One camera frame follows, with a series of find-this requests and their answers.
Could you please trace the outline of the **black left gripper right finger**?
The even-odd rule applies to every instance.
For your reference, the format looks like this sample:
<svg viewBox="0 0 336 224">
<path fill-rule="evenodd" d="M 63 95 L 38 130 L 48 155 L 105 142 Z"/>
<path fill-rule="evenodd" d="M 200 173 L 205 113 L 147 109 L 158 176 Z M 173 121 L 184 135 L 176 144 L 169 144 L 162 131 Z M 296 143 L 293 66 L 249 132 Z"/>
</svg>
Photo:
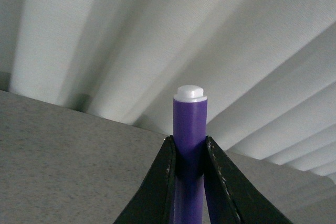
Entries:
<svg viewBox="0 0 336 224">
<path fill-rule="evenodd" d="M 204 147 L 204 187 L 211 223 L 291 223 L 210 136 Z"/>
</svg>

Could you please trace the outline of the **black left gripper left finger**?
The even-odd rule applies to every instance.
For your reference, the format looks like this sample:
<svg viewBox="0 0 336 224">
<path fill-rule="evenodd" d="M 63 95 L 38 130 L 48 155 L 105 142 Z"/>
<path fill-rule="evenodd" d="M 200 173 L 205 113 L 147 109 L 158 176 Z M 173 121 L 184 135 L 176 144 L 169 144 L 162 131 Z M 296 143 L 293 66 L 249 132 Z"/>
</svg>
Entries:
<svg viewBox="0 0 336 224">
<path fill-rule="evenodd" d="M 140 188 L 115 223 L 169 223 L 175 189 L 176 149 L 166 137 Z"/>
</svg>

